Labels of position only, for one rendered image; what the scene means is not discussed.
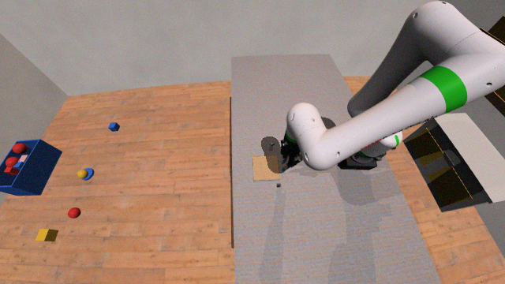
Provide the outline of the peach square mat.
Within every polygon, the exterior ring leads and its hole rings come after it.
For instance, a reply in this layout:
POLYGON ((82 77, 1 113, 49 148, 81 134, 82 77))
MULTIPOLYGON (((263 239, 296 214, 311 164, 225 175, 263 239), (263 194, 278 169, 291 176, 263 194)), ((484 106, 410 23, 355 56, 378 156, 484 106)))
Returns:
POLYGON ((279 180, 279 164, 277 155, 253 156, 253 180, 279 180))

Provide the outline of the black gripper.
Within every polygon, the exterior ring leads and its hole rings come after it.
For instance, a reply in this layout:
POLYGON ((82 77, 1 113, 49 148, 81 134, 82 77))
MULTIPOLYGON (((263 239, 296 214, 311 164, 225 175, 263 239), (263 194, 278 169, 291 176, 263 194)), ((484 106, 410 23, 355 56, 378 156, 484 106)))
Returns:
POLYGON ((299 152, 300 151, 293 151, 293 150, 290 150, 287 146, 284 146, 284 141, 281 140, 281 155, 282 155, 282 162, 281 164, 283 163, 286 163, 287 161, 287 158, 289 156, 289 160, 288 160, 288 163, 286 164, 286 168, 285 170, 289 169, 290 167, 293 167, 294 164, 297 165, 299 162, 302 161, 302 158, 299 157, 299 152), (289 152, 288 152, 289 151, 289 152), (291 157, 292 156, 292 157, 291 157), (294 161, 294 158, 296 157, 295 161, 294 161))

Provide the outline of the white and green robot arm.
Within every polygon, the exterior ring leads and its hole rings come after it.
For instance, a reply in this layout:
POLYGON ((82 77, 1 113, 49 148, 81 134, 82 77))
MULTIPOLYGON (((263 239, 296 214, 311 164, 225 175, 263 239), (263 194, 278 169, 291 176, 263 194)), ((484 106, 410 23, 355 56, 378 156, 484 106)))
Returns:
POLYGON ((428 2, 407 17, 378 69, 348 102, 350 120, 326 129, 312 104, 298 103, 286 116, 282 145, 300 151, 314 170, 328 170, 348 157, 360 164, 381 161, 402 142, 402 130, 504 85, 505 46, 452 4, 428 2), (391 95, 424 61, 434 67, 391 95))

